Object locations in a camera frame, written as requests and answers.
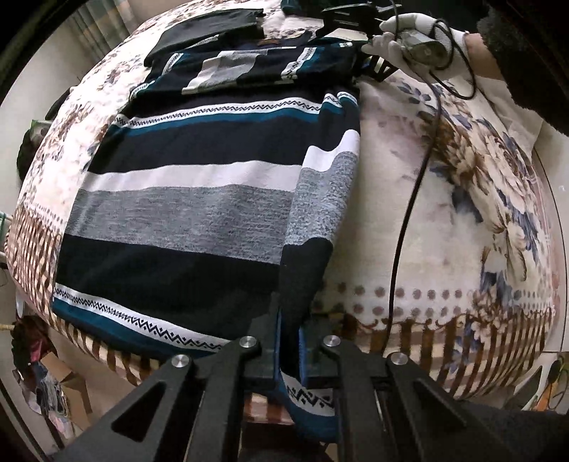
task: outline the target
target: sweater sleeve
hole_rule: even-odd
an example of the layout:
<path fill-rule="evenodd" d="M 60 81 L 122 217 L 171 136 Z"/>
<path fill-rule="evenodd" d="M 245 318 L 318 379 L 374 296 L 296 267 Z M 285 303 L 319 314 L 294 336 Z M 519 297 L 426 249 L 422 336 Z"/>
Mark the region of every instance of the sweater sleeve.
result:
<path fill-rule="evenodd" d="M 478 22 L 478 32 L 517 105 L 532 109 L 565 135 L 569 135 L 569 101 L 525 38 L 490 8 Z"/>

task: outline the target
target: curtain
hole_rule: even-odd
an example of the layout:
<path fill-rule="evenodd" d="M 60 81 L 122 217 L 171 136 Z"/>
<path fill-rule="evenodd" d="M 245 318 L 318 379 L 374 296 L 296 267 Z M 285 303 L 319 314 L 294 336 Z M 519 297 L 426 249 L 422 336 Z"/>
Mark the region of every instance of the curtain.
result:
<path fill-rule="evenodd" d="M 89 0 L 68 19 L 94 64 L 139 26 L 128 0 Z"/>

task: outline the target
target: bed sheet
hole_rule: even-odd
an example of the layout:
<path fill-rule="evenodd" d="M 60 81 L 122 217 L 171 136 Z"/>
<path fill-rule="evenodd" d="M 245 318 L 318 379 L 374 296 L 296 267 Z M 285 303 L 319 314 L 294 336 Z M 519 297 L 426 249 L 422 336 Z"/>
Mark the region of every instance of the bed sheet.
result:
<path fill-rule="evenodd" d="M 162 32 L 214 9 L 262 7 L 267 37 L 295 36 L 320 22 L 285 18 L 276 0 L 196 0 L 149 19 L 71 93 L 28 173 L 6 242 L 15 283 L 49 324 L 86 354 L 136 384 L 159 364 L 115 351 L 51 311 L 61 238 L 98 143 Z M 463 92 L 467 83 L 453 82 Z M 434 97 L 397 72 L 361 79 L 361 154 L 348 214 L 312 310 L 365 351 L 386 340 L 387 293 L 397 235 L 420 165 Z M 464 102 L 439 88 L 444 106 L 399 267 L 388 352 L 401 350 L 457 398 L 515 381 L 543 349 L 565 283 L 558 227 L 531 159 L 482 94 Z M 291 399 L 299 401 L 298 388 Z M 259 421 L 286 412 L 251 401 Z"/>

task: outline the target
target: hand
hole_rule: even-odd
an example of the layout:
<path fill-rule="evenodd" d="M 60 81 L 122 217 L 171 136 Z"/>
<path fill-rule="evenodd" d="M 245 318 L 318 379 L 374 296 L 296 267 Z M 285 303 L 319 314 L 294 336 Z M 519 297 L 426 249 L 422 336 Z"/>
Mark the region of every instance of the hand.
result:
<path fill-rule="evenodd" d="M 406 13 L 399 15 L 399 30 L 415 29 L 422 34 L 425 34 L 444 45 L 448 53 L 452 50 L 452 43 L 450 38 L 439 29 L 445 29 L 454 39 L 456 45 L 460 47 L 464 56 L 468 59 L 468 52 L 465 45 L 464 38 L 467 32 L 460 32 L 455 29 L 447 27 L 443 23 L 436 24 L 436 19 L 421 13 Z M 383 35 L 376 35 L 371 43 L 365 44 L 362 51 L 371 55 L 379 55 L 388 61 L 390 64 L 401 69 L 405 74 L 417 80 L 433 81 L 434 79 L 429 75 L 431 71 L 438 79 L 448 80 L 458 75 L 468 77 L 468 67 L 464 62 L 462 55 L 455 46 L 454 54 L 449 66 L 444 70 L 430 69 L 424 64 L 419 64 L 415 61 L 409 61 L 403 56 L 403 45 L 394 41 L 395 28 L 397 21 L 395 16 L 389 18 L 387 21 L 381 23 L 380 28 L 384 31 Z"/>

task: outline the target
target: white stripe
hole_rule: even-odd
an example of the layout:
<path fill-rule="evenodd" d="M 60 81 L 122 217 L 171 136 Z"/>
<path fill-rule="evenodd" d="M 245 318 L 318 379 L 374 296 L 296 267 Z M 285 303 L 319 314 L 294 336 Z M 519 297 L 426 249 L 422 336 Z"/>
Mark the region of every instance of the white stripe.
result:
<path fill-rule="evenodd" d="M 338 92 L 338 98 L 339 99 L 347 98 L 357 106 L 357 99 L 355 99 L 354 96 L 349 94 L 348 92 Z"/>
<path fill-rule="evenodd" d="M 147 188 L 220 188 L 239 184 L 262 189 L 294 191 L 300 165 L 277 165 L 261 160 L 228 165 L 167 165 L 125 173 L 87 173 L 85 191 L 140 191 Z"/>
<path fill-rule="evenodd" d="M 189 81 L 188 85 L 185 88 L 182 88 L 182 94 L 184 94 L 184 92 L 195 90 L 203 82 L 210 79 L 215 71 L 219 69 L 221 58 L 224 56 L 231 56 L 232 53 L 233 51 L 224 50 L 221 51 L 216 57 L 204 60 L 203 64 L 201 65 L 201 71 L 196 77 Z"/>
<path fill-rule="evenodd" d="M 281 72 L 282 80 L 293 80 L 297 78 L 296 73 L 298 69 L 300 69 L 306 61 L 309 61 L 315 52 L 315 47 L 305 48 L 296 61 L 291 61 L 286 65 L 285 69 Z"/>
<path fill-rule="evenodd" d="M 200 40 L 198 43 L 194 43 L 193 45 L 190 45 L 188 48 L 199 47 L 200 45 L 205 45 L 206 43 L 215 42 L 216 40 L 219 40 L 219 34 Z"/>
<path fill-rule="evenodd" d="M 214 345 L 225 345 L 229 342 L 229 340 L 220 339 L 218 337 L 212 337 L 210 335 L 204 335 L 204 334 L 199 333 L 199 332 L 190 331 L 189 329 L 185 329 L 183 327 L 169 323 L 168 321 L 163 321 L 162 319 L 157 319 L 155 317 L 146 316 L 146 315 L 143 315 L 141 313 L 137 313 L 135 311 L 129 310 L 128 308 L 125 308 L 124 306 L 119 305 L 118 303 L 111 302 L 110 300 L 107 300 L 105 298 L 95 297 L 92 295 L 83 294 L 82 292 L 77 292 L 76 290 L 73 290 L 69 287 L 66 287 L 63 284 L 56 283 L 55 286 L 56 286 L 56 288 L 69 293 L 70 296 L 72 296 L 72 297 L 79 297 L 79 298 L 83 298 L 85 300 L 88 300 L 90 302 L 101 303 L 101 304 L 108 306 L 109 308 L 112 308 L 114 310 L 117 310 L 117 311 L 123 313 L 124 315 L 138 317 L 144 321 L 148 321 L 149 323 L 157 326 L 161 332 L 163 332 L 164 330 L 168 330 L 172 334 L 178 334 L 180 337 L 185 337 L 186 339 L 192 339 L 192 340 L 199 341 L 199 342 L 207 342 L 209 344 L 214 344 Z M 113 315 L 112 313 L 106 313 L 102 310 L 97 310 L 92 306 L 86 306 L 86 305 L 81 304 L 81 303 L 75 303 L 74 301 L 70 300 L 70 298 L 62 296 L 62 295 L 55 295 L 54 294 L 54 296 L 56 298 L 58 298 L 59 300 L 62 300 L 62 301 L 66 302 L 66 303 L 68 303 L 68 304 L 70 304 L 76 308 L 79 308 L 79 309 L 85 310 L 85 311 L 89 311 L 91 313 L 95 313 L 99 316 L 106 317 L 107 319 L 110 319 L 111 321 L 113 321 L 117 324 L 125 326 L 126 328 L 130 329 L 131 331 L 138 332 L 139 334 L 144 335 L 145 337 L 149 337 L 153 340 L 158 340 L 158 341 L 161 341 L 162 343 L 166 343 L 168 345 L 174 345 L 178 348 L 201 349 L 201 350 L 205 350 L 205 351 L 212 351 L 210 348 L 206 348 L 206 347 L 196 348 L 196 347 L 184 346 L 182 344 L 171 341 L 167 337 L 160 337 L 159 335 L 157 335 L 153 332 L 149 332 L 148 330 L 145 330 L 141 327 L 138 327 L 135 324 L 131 324 L 129 322 L 126 322 L 126 321 L 122 320 L 121 318 L 117 317 L 116 315 Z"/>
<path fill-rule="evenodd" d="M 342 107 L 342 104 L 340 103 L 338 98 L 336 98 L 332 93 L 326 93 L 326 95 L 324 96 L 324 101 L 322 101 L 322 104 L 324 104 L 325 102 L 329 102 L 330 104 L 332 104 L 337 108 Z"/>
<path fill-rule="evenodd" d="M 316 146 L 310 146 L 304 157 L 302 168 L 311 168 L 318 172 L 326 172 L 342 152 L 360 152 L 360 134 L 355 130 L 347 130 L 342 140 L 332 151 L 324 151 Z"/>
<path fill-rule="evenodd" d="M 336 97 L 328 94 L 325 96 L 324 102 L 332 102 L 333 100 L 338 101 Z M 192 117 L 211 116 L 214 114 L 262 114 L 278 111 L 280 109 L 296 109 L 307 114 L 318 114 L 321 108 L 321 104 L 305 100 L 304 98 L 285 98 L 277 101 L 254 101 L 246 103 L 223 103 L 199 106 L 198 108 L 192 109 L 180 109 L 152 117 L 133 117 L 132 119 L 128 119 L 123 114 L 119 114 L 112 125 L 116 125 L 120 128 L 127 127 L 137 129 L 163 122 L 180 121 Z"/>
<path fill-rule="evenodd" d="M 168 62 L 162 70 L 162 75 L 168 74 L 168 72 L 172 70 L 174 64 L 176 64 L 182 56 L 184 56 L 184 53 L 174 53 L 172 56 L 170 56 L 170 59 L 168 59 Z"/>
<path fill-rule="evenodd" d="M 136 96 L 138 95 L 138 92 L 144 90 L 145 88 L 148 88 L 150 85 L 152 85 L 154 83 L 154 80 L 152 82 L 147 82 L 144 84 L 140 84 L 138 87 L 136 87 L 132 92 L 130 92 L 130 96 L 129 96 L 129 101 L 132 101 L 133 99 L 136 98 Z"/>
<path fill-rule="evenodd" d="M 319 400 L 312 405 L 308 400 L 304 400 L 302 402 L 300 399 L 297 399 L 296 396 L 293 396 L 291 393 L 288 394 L 288 397 L 292 401 L 296 407 L 301 408 L 302 410 L 315 415 L 321 415 L 324 417 L 333 417 L 334 416 L 334 408 L 331 403 L 332 397 L 332 389 L 323 389 L 323 390 L 310 390 L 304 388 L 298 380 L 294 377 L 288 376 L 284 372 L 281 371 L 281 376 L 283 378 L 284 385 L 287 389 L 295 390 L 296 393 L 302 398 L 302 392 L 305 393 L 306 396 L 312 395 L 313 397 L 318 397 Z"/>

